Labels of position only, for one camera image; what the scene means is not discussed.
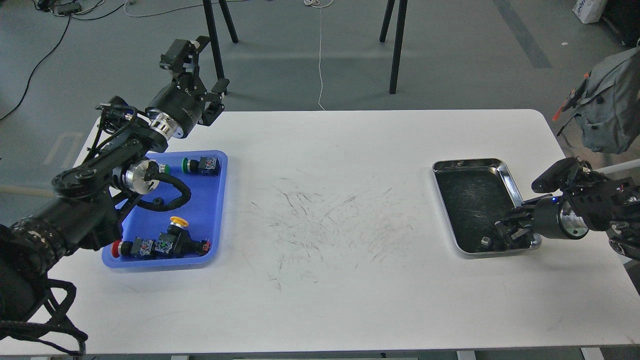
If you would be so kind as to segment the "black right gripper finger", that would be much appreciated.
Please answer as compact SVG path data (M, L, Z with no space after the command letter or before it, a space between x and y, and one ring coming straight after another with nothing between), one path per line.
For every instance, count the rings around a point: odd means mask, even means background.
M520 251L538 248L538 239L527 228L513 231L512 228L496 228L493 240L494 251Z
M494 228L500 231L518 231L531 229L534 223L534 207L512 208L501 219L494 223Z

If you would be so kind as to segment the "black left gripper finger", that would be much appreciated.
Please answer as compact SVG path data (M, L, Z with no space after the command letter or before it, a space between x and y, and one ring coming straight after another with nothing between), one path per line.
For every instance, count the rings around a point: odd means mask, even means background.
M230 80L227 78L218 79L212 89L202 96L202 104L208 103L208 106L203 108L199 125L211 126L226 109L223 98L229 84Z
M199 55L209 43L207 36L198 36L195 40L175 39L169 50L160 55L158 66L168 71L176 84L195 91L201 86Z

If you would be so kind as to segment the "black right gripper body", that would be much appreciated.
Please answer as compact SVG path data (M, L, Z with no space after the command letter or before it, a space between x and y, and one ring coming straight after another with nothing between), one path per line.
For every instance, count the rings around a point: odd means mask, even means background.
M576 239L576 212L563 196L539 196L522 202L532 230L547 239Z

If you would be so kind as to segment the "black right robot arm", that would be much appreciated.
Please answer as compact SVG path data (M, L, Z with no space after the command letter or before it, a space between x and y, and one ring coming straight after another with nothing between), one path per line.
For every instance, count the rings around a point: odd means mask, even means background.
M633 178L612 179L588 161L554 162L531 184L538 197L509 210L494 223L501 239L514 244L530 235L579 240L604 232L618 255L640 257L639 187Z

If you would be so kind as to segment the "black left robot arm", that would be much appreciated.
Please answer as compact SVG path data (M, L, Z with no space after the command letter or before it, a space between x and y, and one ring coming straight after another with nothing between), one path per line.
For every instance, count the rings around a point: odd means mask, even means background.
M172 80L140 111L119 96L99 104L98 132L82 164L52 179L55 198L9 227L1 227L1 337L37 342L70 356L86 353L88 335L67 316L77 289L49 278L78 249L98 251L122 239L135 207L172 211L192 197L178 178L160 171L147 153L165 152L196 125L210 126L224 111L229 80L207 89L199 55L207 36L176 39L159 66Z

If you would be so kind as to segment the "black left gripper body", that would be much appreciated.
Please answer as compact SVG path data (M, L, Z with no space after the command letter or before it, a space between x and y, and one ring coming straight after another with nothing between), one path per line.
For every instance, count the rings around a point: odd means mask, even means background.
M172 82L162 88L146 108L151 129L167 140L187 137L196 125L202 124L206 92L203 84Z

